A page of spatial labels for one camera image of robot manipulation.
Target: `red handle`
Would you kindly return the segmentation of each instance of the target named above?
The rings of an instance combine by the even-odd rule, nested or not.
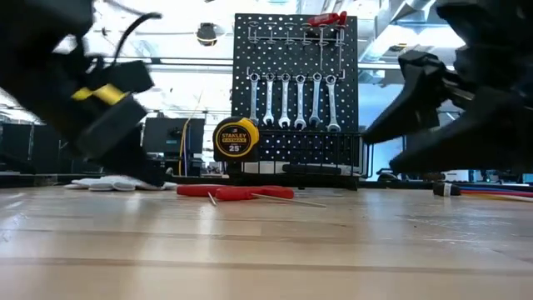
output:
[[[270,196],[270,197],[277,197],[277,198],[284,198],[284,199],[293,199],[294,198],[294,191],[292,188],[288,187],[278,187],[278,186],[263,186],[261,187],[261,192],[255,192],[260,195]]]
[[[261,187],[223,187],[217,190],[215,196],[218,201],[252,200],[253,193],[260,192]]]
[[[317,27],[322,24],[332,24],[339,19],[339,15],[336,12],[323,13],[315,17],[310,17],[307,22],[311,24],[312,27]]]
[[[339,15],[339,25],[346,25],[346,20],[348,19],[348,12],[343,11]]]
[[[178,185],[176,193],[178,195],[189,197],[208,197],[208,193],[215,196],[218,189],[226,187],[227,186],[216,184],[186,184]]]

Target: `yellow label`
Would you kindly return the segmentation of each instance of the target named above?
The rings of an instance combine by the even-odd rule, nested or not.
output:
[[[122,92],[112,84],[108,83],[96,91],[91,91],[86,87],[82,87],[72,95],[72,98],[76,101],[84,101],[91,96],[96,96],[109,105],[115,105],[127,95],[128,92]]]

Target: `black cable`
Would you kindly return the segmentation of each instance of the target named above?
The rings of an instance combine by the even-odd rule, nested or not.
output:
[[[118,55],[120,54],[122,47],[124,46],[124,43],[126,42],[127,37],[133,33],[133,31],[139,27],[141,24],[143,24],[145,21],[149,19],[161,19],[162,15],[159,12],[149,12],[145,13],[142,16],[138,17],[137,20],[133,21],[133,23],[126,29],[126,31],[122,34],[120,37],[120,41],[118,42],[117,49],[115,50],[115,55],[113,56],[113,62],[111,63],[111,67],[114,67],[117,64]]]
[[[134,8],[127,7],[126,5],[122,5],[121,3],[116,2],[114,0],[104,0],[104,2],[109,4],[109,6],[118,8],[120,10],[123,10],[126,13],[131,13],[131,14],[134,14],[136,16],[142,16],[142,15],[146,14],[145,12],[141,12],[141,11],[138,11],[138,10],[136,10]]]

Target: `colored wires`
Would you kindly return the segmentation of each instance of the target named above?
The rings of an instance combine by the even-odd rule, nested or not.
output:
[[[461,187],[461,194],[500,200],[515,200],[533,202],[533,192],[517,191],[506,188],[493,187]]]

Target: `tape measure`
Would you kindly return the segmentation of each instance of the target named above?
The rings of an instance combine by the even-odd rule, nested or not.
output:
[[[220,122],[213,133],[215,161],[256,162],[259,129],[248,118],[229,117]]]

